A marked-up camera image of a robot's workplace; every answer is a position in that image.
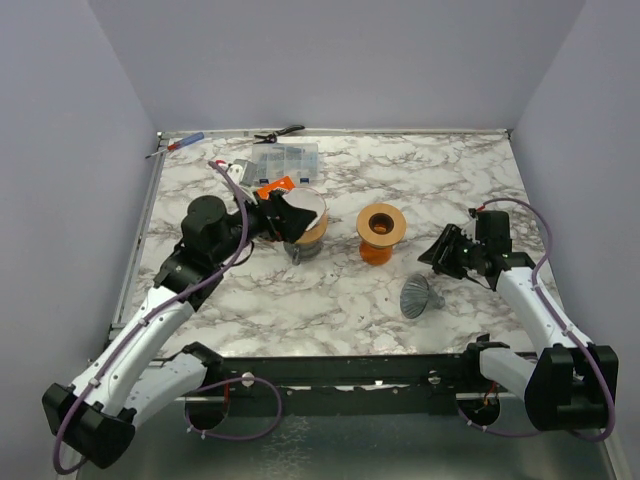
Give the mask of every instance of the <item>orange spool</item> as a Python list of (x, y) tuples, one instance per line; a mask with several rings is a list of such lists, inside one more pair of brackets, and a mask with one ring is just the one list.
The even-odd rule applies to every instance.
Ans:
[(356, 222), (360, 243), (360, 257), (369, 265), (384, 265), (393, 254), (393, 246), (407, 231), (402, 212), (386, 203), (365, 207)]

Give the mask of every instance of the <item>gray wall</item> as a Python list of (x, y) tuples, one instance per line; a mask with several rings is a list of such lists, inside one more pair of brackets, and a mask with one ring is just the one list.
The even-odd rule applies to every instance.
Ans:
[(620, 356), (618, 431), (640, 475), (640, 2), (588, 0), (518, 123), (531, 200), (557, 237), (574, 321)]
[(514, 127), (584, 0), (90, 0), (161, 130)]
[(40, 398), (99, 352), (155, 129), (84, 0), (0, 15), (0, 477), (53, 478)]

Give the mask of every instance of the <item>white marble surface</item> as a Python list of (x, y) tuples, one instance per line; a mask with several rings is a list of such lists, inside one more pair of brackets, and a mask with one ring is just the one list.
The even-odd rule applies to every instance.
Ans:
[[(295, 143), (300, 138), (283, 138)], [(469, 281), (436, 276), (418, 263), (447, 223), (462, 225), (467, 208), (496, 196), (526, 199), (506, 136), (358, 135), (304, 137), (318, 142), (324, 179), (313, 185), (329, 206), (325, 247), (293, 266), (280, 244), (258, 244), (253, 258), (232, 269), (162, 354), (199, 341), (223, 355), (364, 355), (451, 353), (482, 333), (518, 350), (531, 344), (506, 303)], [(187, 205), (203, 194), (231, 196), (206, 161), (250, 158), (247, 138), (205, 139), (167, 158), (146, 238), (134, 307), (180, 238)], [(375, 202), (398, 207), (408, 230), (380, 267), (360, 259), (355, 230), (360, 210)], [(534, 260), (542, 243), (532, 217), (509, 204), (514, 247)], [(405, 279), (423, 273), (446, 307), (415, 320), (398, 305)], [(543, 272), (555, 293), (550, 271)]]

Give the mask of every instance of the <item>black metal frame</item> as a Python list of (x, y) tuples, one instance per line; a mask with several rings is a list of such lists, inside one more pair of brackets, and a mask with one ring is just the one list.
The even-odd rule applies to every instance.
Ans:
[[(457, 415), (458, 394), (484, 394), (492, 384), (476, 372), (474, 348), (460, 354), (223, 358), (196, 342), (183, 352), (208, 367), (203, 386), (247, 373), (269, 380), (283, 399), (284, 415)], [(223, 398), (224, 387), (200, 395)], [(215, 427), (226, 409), (222, 402), (185, 403), (199, 429)], [(275, 411), (273, 391), (257, 382), (234, 384), (229, 403), (231, 416), (273, 416)]]

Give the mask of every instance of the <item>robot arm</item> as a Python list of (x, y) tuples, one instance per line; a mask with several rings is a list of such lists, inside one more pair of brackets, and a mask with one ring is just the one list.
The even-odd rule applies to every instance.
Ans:
[[(615, 396), (618, 359), (608, 346), (596, 346), (549, 295), (545, 286), (533, 285), (535, 266), (522, 252), (512, 251), (509, 215), (501, 211), (470, 211), (473, 220), (464, 230), (449, 224), (419, 261), (439, 274), (469, 278), (474, 270), (509, 304), (531, 339), (535, 365), (501, 343), (479, 341), (470, 345), (477, 373), (494, 380), (525, 402), (531, 423), (538, 430), (600, 428), (607, 423), (604, 395), (575, 340), (587, 346), (612, 396)], [(540, 289), (566, 325), (561, 328), (536, 292)], [(573, 333), (572, 338), (566, 332)]]
[[(243, 199), (247, 211), (247, 241), (265, 236), (295, 242), (316, 213), (289, 205), (276, 192), (269, 200)], [(43, 396), (53, 434), (97, 466), (115, 462), (133, 439), (136, 426), (176, 397), (200, 387), (210, 359), (181, 352), (160, 369), (147, 370), (165, 341), (187, 321), (222, 281), (205, 282), (242, 238), (240, 212), (229, 215), (222, 200), (197, 198), (181, 224), (182, 239), (164, 261), (154, 287), (134, 317), (109, 347), (71, 385), (53, 384)], [(182, 301), (160, 308), (183, 294)], [(149, 317), (150, 312), (159, 313)]]

